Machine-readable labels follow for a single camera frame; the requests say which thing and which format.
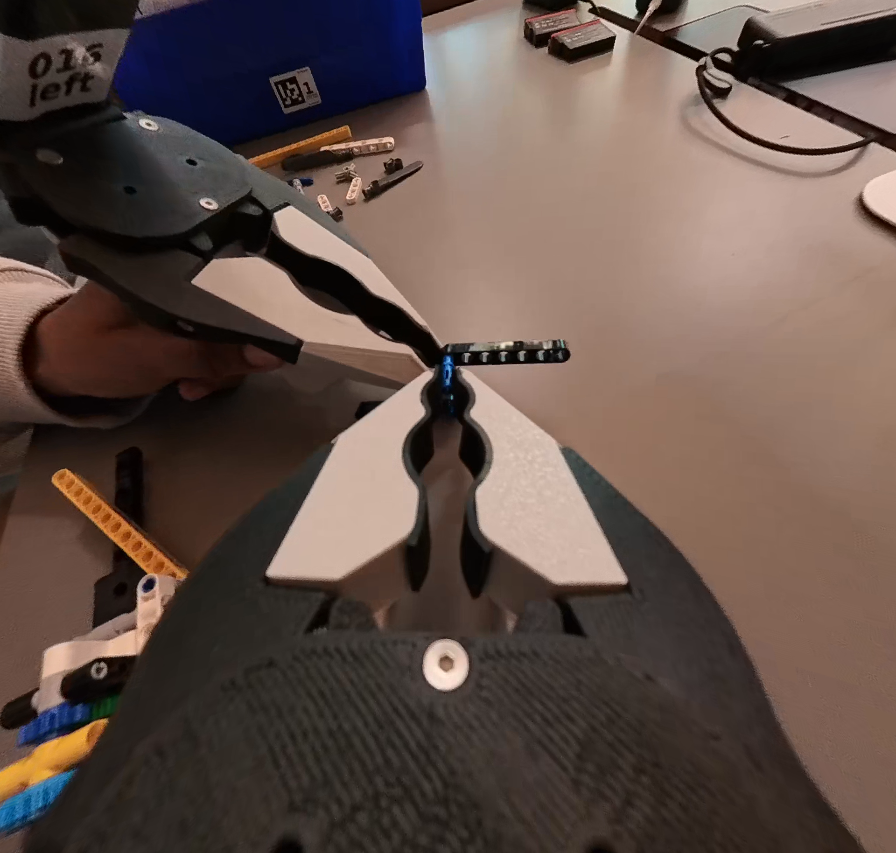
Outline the long yellow lego beam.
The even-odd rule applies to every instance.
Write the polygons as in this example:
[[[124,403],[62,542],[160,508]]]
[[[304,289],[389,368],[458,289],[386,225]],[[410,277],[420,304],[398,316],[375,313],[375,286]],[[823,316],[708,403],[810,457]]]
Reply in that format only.
[[[73,471],[62,468],[51,477],[54,488],[85,516],[126,557],[145,573],[183,581],[188,570],[153,542],[138,526],[91,484]]]

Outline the short yellow lego beam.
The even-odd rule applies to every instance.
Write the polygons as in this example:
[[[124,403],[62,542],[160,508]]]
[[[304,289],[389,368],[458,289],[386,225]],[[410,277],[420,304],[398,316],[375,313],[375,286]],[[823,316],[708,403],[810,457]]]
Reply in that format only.
[[[288,158],[318,153],[326,146],[349,142],[351,139],[352,130],[350,126],[343,125],[304,140],[279,147],[279,149],[258,154],[248,158],[248,161],[252,165],[265,169],[283,163]]]

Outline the multicolour lego assembly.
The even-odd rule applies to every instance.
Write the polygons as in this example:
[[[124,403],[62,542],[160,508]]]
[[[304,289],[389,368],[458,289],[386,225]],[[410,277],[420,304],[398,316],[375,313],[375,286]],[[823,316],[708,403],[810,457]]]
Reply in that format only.
[[[39,822],[90,756],[181,584],[144,575],[130,612],[46,649],[37,687],[3,704],[2,735],[18,752],[2,768],[3,838]]]

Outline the person's left hand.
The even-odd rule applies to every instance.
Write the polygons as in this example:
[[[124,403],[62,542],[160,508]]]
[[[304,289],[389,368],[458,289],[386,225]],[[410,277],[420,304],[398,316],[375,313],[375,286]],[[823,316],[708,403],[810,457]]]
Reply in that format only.
[[[88,283],[28,331],[23,364],[32,385],[61,399],[136,399],[175,386],[202,399],[281,367],[250,345],[204,343],[160,331]]]

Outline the black lego lever piece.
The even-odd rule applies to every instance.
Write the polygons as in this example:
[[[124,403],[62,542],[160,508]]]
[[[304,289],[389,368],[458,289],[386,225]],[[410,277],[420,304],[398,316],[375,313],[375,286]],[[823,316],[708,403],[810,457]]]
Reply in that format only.
[[[420,172],[424,165],[421,161],[412,161],[407,165],[405,163],[403,164],[403,170],[393,175],[386,176],[384,174],[381,177],[375,178],[368,185],[363,187],[362,196],[364,201],[370,202],[373,199],[378,198],[393,187],[396,187],[398,184],[410,178],[412,175]]]

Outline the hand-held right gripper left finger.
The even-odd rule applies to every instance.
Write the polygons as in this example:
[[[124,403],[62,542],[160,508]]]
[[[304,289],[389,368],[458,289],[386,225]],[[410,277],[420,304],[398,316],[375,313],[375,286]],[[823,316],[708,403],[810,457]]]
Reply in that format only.
[[[332,440],[266,581],[356,601],[377,625],[422,589],[433,561],[422,478],[434,451],[433,379],[422,373]]]

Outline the long black lego beam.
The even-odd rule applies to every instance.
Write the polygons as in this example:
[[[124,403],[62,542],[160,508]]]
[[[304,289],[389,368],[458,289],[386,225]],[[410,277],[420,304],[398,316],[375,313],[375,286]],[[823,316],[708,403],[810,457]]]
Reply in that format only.
[[[143,456],[133,446],[116,456],[114,505],[133,523],[143,519]],[[93,585],[92,627],[134,611],[138,585],[146,572],[122,549],[115,547],[109,571]]]

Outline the black battery pack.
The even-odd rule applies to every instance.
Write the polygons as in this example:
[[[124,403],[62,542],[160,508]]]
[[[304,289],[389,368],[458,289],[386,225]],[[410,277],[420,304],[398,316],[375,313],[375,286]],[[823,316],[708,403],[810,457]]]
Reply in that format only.
[[[523,39],[536,49],[547,47],[554,34],[571,30],[580,25],[578,9],[575,7],[560,11],[527,17],[523,22]]]
[[[555,32],[547,43],[550,56],[564,63],[579,63],[612,52],[616,35],[600,19]]]

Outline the dark rectangular device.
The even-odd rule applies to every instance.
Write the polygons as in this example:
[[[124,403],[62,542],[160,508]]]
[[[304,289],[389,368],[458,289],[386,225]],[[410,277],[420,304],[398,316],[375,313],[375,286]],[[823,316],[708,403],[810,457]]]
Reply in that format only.
[[[823,0],[759,13],[741,31],[740,80],[791,80],[892,58],[895,0]]]

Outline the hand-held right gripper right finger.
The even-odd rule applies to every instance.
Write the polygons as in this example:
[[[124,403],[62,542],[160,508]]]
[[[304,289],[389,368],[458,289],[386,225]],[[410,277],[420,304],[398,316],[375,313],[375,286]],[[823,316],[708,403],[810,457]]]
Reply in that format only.
[[[461,545],[471,597],[520,615],[532,601],[624,590],[629,579],[561,445],[466,369],[455,396],[472,479]]]

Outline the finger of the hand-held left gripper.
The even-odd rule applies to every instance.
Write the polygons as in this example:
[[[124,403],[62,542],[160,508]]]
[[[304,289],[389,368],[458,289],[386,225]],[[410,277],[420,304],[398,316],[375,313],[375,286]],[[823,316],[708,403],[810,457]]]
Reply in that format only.
[[[410,349],[377,336],[357,317],[309,298],[282,268],[263,258],[215,259],[192,283],[300,340],[294,375],[304,370],[404,386],[425,370]]]
[[[375,262],[297,207],[273,213],[268,260],[420,360],[440,359],[441,343]]]

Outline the white monitor stand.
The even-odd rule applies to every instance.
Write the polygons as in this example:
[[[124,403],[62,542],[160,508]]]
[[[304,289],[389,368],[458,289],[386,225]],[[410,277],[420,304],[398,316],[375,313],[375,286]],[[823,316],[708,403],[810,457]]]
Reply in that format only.
[[[860,193],[865,210],[877,220],[895,229],[896,226],[896,171],[871,179]]]

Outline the blue bin with tag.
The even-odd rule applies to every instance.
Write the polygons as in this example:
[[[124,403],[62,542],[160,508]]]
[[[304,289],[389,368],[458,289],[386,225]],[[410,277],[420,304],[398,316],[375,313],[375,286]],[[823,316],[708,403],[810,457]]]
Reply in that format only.
[[[420,0],[204,0],[136,19],[124,107],[232,145],[416,93]]]

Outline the person's left forearm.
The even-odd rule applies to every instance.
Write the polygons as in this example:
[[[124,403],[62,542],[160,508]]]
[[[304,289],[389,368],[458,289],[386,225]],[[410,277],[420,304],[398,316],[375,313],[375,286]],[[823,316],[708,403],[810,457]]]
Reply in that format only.
[[[28,378],[26,345],[34,325],[70,299],[72,285],[42,267],[1,259],[1,492],[11,494],[35,426],[108,429],[133,420],[151,395],[126,399],[48,397]]]

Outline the black lego beam with holes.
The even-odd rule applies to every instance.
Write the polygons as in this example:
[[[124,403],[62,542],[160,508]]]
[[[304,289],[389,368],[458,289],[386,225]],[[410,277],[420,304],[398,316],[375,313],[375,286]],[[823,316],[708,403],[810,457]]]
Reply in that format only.
[[[563,364],[571,357],[564,340],[452,343],[442,350],[442,361],[454,366]]]

